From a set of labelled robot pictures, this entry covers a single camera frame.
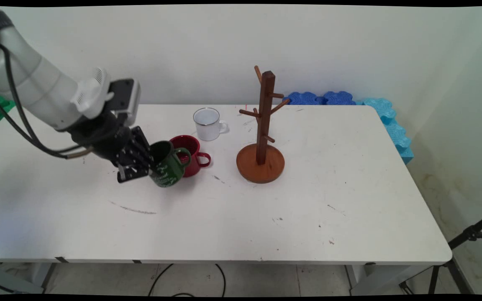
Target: mug handle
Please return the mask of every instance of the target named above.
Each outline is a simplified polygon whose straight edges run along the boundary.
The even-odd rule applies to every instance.
[[[219,133],[224,133],[226,130],[228,130],[228,123],[226,123],[224,120],[220,120],[218,123],[220,128],[220,130],[218,130]]]
[[[176,148],[174,150],[174,155],[178,154],[178,153],[185,153],[187,154],[187,156],[189,156],[189,160],[187,160],[187,162],[185,163],[182,163],[181,160],[178,158],[178,156],[174,156],[174,158],[176,158],[176,160],[178,160],[178,163],[182,166],[182,167],[186,167],[188,166],[189,164],[191,164],[191,153],[186,149],[186,148],[183,148],[183,147],[180,147],[180,148]]]
[[[210,155],[208,155],[208,154],[206,154],[206,153],[197,153],[197,156],[198,156],[198,157],[208,158],[208,162],[205,163],[205,164],[201,164],[201,163],[198,162],[198,160],[197,160],[198,165],[199,165],[200,167],[207,167],[207,166],[209,166],[209,164],[211,163],[211,156],[210,156]]]

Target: white enamel mug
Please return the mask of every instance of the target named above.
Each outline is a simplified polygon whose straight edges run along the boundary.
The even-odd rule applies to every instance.
[[[198,138],[203,141],[217,139],[220,133],[228,129],[228,124],[219,120],[220,115],[213,108],[201,108],[193,114],[193,120],[197,126]]]

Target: table leg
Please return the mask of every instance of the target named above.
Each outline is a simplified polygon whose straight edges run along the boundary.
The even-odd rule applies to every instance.
[[[381,295],[392,286],[416,276],[428,268],[425,265],[378,265],[371,274],[351,289],[352,296]]]
[[[347,276],[351,283],[351,288],[355,287],[366,278],[366,270],[363,265],[346,265]]]
[[[33,263],[31,278],[25,280],[0,270],[0,286],[23,293],[43,293],[42,284],[46,279],[51,263]]]

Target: mug rim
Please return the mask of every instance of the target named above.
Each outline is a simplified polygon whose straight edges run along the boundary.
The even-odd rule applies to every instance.
[[[191,136],[191,135],[178,135],[178,136],[176,136],[176,137],[172,137],[172,138],[169,140],[170,143],[172,143],[172,141],[173,141],[174,139],[176,139],[176,138],[189,138],[189,139],[193,139],[194,141],[197,142],[197,150],[195,151],[194,154],[191,154],[191,156],[194,156],[194,155],[196,155],[196,154],[199,153],[199,151],[200,151],[200,142],[198,141],[198,139],[196,139],[196,137]]]
[[[203,110],[203,109],[212,109],[212,110],[214,110],[215,112],[217,112],[217,120],[215,120],[214,122],[208,123],[208,124],[203,124],[203,123],[198,122],[198,121],[195,119],[195,115],[196,115],[200,110]],[[193,113],[193,121],[196,122],[196,123],[199,124],[199,125],[212,125],[212,124],[214,124],[214,123],[217,123],[219,120],[220,120],[220,113],[219,113],[216,109],[214,109],[214,108],[204,107],[204,108],[200,108],[200,109],[196,110],[195,113]]]
[[[150,144],[150,148],[151,148],[152,145],[159,144],[159,143],[165,143],[165,142],[170,145],[169,152],[159,162],[154,160],[155,165],[159,164],[160,162],[163,162],[164,160],[166,160],[168,158],[168,156],[170,156],[172,154],[172,152],[174,151],[174,145],[172,144],[172,142],[170,140],[160,140],[160,141],[156,141],[156,142]]]

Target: black tripod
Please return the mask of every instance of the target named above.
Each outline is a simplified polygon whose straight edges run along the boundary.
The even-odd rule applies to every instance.
[[[467,240],[471,240],[474,242],[478,238],[482,239],[481,230],[482,230],[482,219],[478,223],[464,229],[464,231],[461,234],[459,234],[456,238],[453,238],[450,242],[448,242],[449,247],[451,248],[451,250],[453,250],[454,248],[460,246]],[[457,287],[459,288],[459,291],[461,293],[467,293],[467,294],[472,293],[466,281],[464,280],[464,277],[462,276],[461,271],[455,264],[454,258],[452,258],[450,261],[448,261],[447,263],[444,263],[443,265],[433,266],[431,283],[429,285],[429,294],[434,293],[434,290],[436,289],[436,280],[438,279],[438,270],[440,270],[441,266],[447,267],[449,269],[449,272],[451,273],[451,276],[455,280],[455,283],[457,284]],[[405,291],[408,290],[410,293],[412,292],[410,288],[407,286],[406,281],[403,281],[402,283],[400,283],[399,286]]]

